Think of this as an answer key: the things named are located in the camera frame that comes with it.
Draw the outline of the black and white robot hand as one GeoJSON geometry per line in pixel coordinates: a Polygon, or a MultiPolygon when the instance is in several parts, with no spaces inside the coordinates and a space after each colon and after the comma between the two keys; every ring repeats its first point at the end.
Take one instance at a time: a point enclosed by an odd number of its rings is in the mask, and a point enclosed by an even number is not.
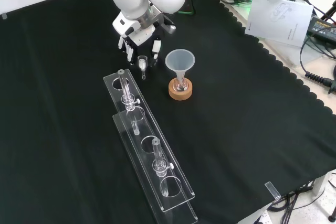
{"type": "Polygon", "coordinates": [[[138,20],[127,19],[122,12],[113,21],[112,25],[116,32],[120,35],[118,48],[126,53],[127,62],[131,65],[135,64],[139,55],[138,51],[141,46],[151,38],[154,39],[151,60],[151,65],[155,65],[159,52],[161,49],[161,39],[158,35],[154,35],[158,27],[163,23],[163,13],[155,13],[153,19],[150,17],[150,21],[153,21],[147,28],[142,28],[138,20]]]}

